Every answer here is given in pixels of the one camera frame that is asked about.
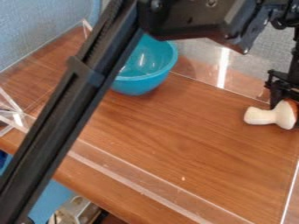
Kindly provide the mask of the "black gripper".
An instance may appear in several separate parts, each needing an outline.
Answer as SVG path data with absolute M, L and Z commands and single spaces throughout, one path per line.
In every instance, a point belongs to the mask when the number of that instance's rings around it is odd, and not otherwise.
M 285 73 L 273 69 L 267 71 L 265 88 L 269 90 L 269 108 L 289 98 L 299 102 L 299 39 L 292 49 L 292 59 Z

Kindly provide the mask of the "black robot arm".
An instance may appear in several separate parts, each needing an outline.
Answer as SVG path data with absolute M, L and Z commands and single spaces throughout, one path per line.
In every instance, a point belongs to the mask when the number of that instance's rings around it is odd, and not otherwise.
M 159 40 L 211 39 L 237 53 L 248 53 L 271 25 L 293 29 L 287 72 L 267 71 L 269 105 L 299 102 L 299 0 L 136 0 L 139 25 Z

